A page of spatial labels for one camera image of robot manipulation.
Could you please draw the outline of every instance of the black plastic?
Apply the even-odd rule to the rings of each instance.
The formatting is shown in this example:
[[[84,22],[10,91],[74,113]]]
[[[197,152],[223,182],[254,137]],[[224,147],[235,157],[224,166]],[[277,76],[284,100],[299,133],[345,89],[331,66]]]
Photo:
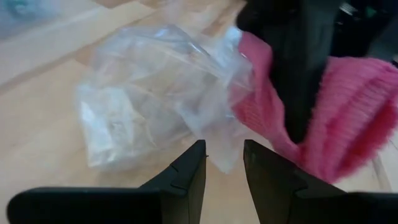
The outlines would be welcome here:
[[[42,187],[16,195],[10,223],[199,224],[206,144],[197,141],[138,189]]]
[[[398,195],[346,193],[246,140],[244,164],[260,223],[398,223]]]

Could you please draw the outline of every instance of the plastic bag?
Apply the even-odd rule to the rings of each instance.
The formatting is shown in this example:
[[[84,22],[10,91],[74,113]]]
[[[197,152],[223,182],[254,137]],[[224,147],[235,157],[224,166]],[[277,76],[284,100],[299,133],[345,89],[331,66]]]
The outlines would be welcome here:
[[[6,37],[56,15],[59,0],[0,0],[0,37]]]
[[[250,73],[232,42],[191,38],[175,26],[121,30],[96,51],[77,91],[89,165],[132,167],[194,134],[228,172],[240,125],[231,105],[252,92]]]

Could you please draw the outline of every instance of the clear plastic bag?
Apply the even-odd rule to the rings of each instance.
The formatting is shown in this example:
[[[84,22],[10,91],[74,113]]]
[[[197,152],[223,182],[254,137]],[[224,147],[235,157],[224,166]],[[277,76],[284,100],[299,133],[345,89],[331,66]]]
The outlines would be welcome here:
[[[7,37],[57,14],[59,0],[0,0],[0,37]]]
[[[230,108],[252,91],[250,74],[229,40],[191,38],[171,25],[121,30],[96,51],[77,91],[89,165],[132,167],[141,155],[194,134],[228,172],[240,125]]]

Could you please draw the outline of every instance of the wooden floor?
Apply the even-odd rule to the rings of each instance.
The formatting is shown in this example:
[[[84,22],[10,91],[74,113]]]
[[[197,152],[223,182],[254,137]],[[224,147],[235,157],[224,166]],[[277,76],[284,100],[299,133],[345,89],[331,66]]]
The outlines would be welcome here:
[[[118,28],[168,18],[190,32],[217,37],[233,25],[244,4],[185,0],[181,10],[165,13],[165,2],[64,0],[54,20],[0,40],[0,223],[6,223],[9,199],[22,190],[49,185],[137,187],[187,148],[189,142],[182,142],[128,172],[89,169],[73,105],[74,87],[90,69],[93,49]],[[398,192],[397,146],[398,134],[368,166],[337,186]],[[208,163],[201,222],[259,223],[242,162],[230,175]]]

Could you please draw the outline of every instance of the pink knit fabric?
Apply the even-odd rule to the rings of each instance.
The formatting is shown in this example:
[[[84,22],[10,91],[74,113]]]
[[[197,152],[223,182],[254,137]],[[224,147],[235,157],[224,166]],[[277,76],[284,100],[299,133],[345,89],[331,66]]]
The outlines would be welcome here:
[[[398,70],[373,58],[330,57],[304,141],[284,127],[284,105],[269,80],[271,47],[244,33],[239,51],[253,64],[255,91],[233,110],[274,149],[327,182],[372,159],[398,123]]]

